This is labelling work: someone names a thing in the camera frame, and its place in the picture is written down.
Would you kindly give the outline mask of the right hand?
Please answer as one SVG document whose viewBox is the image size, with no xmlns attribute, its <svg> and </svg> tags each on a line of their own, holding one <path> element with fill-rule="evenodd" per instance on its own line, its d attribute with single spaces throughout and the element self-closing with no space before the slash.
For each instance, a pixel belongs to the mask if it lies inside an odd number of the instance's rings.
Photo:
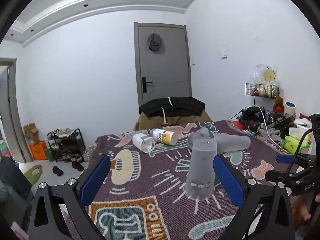
<svg viewBox="0 0 320 240">
<path fill-rule="evenodd" d="M 309 192 L 298 196 L 289 196 L 295 230 L 304 229 L 309 231 L 315 224 L 316 219 L 310 213 L 314 193 Z"/>
</svg>

